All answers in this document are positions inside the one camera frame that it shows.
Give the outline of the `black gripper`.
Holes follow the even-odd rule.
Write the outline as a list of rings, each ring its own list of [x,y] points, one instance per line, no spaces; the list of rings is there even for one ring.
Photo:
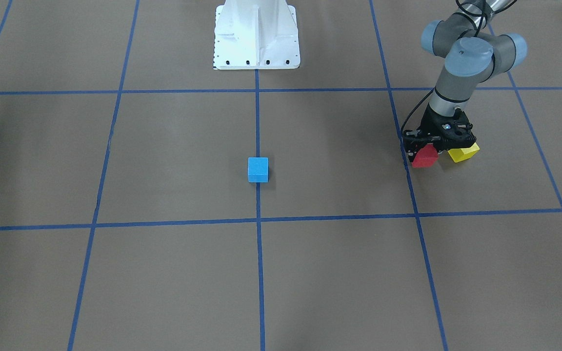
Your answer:
[[[477,142],[472,128],[473,124],[462,109],[455,108],[452,116],[444,116],[428,106],[420,126],[415,130],[403,131],[404,151],[409,156],[415,156],[428,144],[432,144],[437,153],[472,147]]]

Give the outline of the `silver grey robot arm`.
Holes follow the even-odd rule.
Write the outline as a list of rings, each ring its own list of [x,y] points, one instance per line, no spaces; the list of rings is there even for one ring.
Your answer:
[[[446,20],[436,20],[421,34],[421,46],[443,58],[439,78],[424,97],[419,127],[401,128],[406,155],[414,160],[432,146],[436,153],[468,148],[477,141],[464,109],[478,84],[508,73],[524,62],[528,44],[516,33],[484,33],[491,20],[515,4],[513,0],[458,0]]]

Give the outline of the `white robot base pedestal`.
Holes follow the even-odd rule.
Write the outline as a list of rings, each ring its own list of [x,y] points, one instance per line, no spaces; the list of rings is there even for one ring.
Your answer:
[[[285,0],[226,0],[215,14],[214,69],[281,70],[301,65],[297,11]]]

